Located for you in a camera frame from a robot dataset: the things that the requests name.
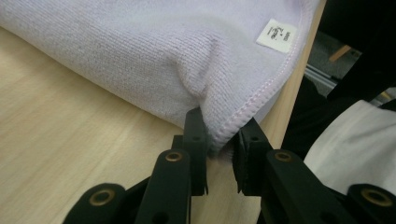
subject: white label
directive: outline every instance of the white label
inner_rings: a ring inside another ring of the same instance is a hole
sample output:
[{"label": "white label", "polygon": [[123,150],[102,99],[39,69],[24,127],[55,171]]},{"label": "white label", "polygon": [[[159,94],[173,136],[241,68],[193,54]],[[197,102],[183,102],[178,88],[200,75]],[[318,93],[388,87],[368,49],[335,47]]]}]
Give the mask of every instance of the white label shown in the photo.
[{"label": "white label", "polygon": [[283,53],[288,53],[297,29],[271,19],[257,38],[256,43]]}]

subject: lavender towel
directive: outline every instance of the lavender towel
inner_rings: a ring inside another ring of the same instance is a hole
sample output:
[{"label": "lavender towel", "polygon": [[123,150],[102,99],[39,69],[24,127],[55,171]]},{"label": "lavender towel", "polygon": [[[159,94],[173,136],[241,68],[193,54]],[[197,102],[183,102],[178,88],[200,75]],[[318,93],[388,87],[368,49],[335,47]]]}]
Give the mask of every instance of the lavender towel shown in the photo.
[{"label": "lavender towel", "polygon": [[[212,154],[271,106],[319,0],[0,0],[0,25],[126,101],[182,127],[200,106]],[[297,28],[287,53],[256,43]]]}]

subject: bolt hole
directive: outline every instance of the bolt hole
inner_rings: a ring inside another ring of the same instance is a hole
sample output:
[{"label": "bolt hole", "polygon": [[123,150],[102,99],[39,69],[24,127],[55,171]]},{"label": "bolt hole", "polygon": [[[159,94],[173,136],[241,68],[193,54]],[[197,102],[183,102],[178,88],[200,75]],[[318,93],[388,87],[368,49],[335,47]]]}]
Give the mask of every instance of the bolt hole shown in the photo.
[{"label": "bolt hole", "polygon": [[277,152],[275,158],[279,161],[291,161],[291,155],[287,152]]},{"label": "bolt hole", "polygon": [[167,161],[180,161],[183,158],[183,155],[179,152],[171,152],[168,153],[165,158]]},{"label": "bolt hole", "polygon": [[102,206],[113,200],[116,192],[112,189],[101,189],[96,191],[90,198],[90,204],[93,206]]},{"label": "bolt hole", "polygon": [[322,221],[326,224],[338,224],[340,223],[340,221],[338,220],[337,216],[332,214],[332,213],[328,213],[328,212],[322,212],[320,214],[320,219],[322,219]]},{"label": "bolt hole", "polygon": [[386,194],[376,189],[362,189],[361,195],[370,203],[378,206],[389,207],[393,205],[393,201]]},{"label": "bolt hole", "polygon": [[169,221],[169,216],[164,212],[159,212],[152,217],[152,223],[164,224]]}]

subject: white fabric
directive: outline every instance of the white fabric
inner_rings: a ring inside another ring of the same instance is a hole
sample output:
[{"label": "white fabric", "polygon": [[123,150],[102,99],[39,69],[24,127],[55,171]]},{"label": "white fabric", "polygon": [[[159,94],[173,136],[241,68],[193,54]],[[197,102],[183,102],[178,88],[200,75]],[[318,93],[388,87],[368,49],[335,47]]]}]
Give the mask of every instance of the white fabric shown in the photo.
[{"label": "white fabric", "polygon": [[[88,80],[182,127],[200,106],[218,150],[291,74],[319,0],[1,0],[0,25]],[[289,53],[255,43],[270,19]]]},{"label": "white fabric", "polygon": [[304,162],[341,193],[368,183],[396,195],[396,113],[357,102],[324,131]]}]

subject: table surface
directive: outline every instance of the table surface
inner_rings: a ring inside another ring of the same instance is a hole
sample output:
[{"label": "table surface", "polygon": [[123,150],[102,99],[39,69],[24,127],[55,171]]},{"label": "table surface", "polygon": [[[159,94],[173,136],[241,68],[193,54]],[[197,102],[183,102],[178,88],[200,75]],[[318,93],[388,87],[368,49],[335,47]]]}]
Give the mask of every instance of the table surface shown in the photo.
[{"label": "table surface", "polygon": [[[318,22],[261,126],[279,148]],[[0,223],[62,223],[101,183],[148,177],[177,126],[158,119],[0,28]],[[230,163],[207,161],[209,195],[192,198],[191,223],[256,223],[260,198],[237,194]]]}]

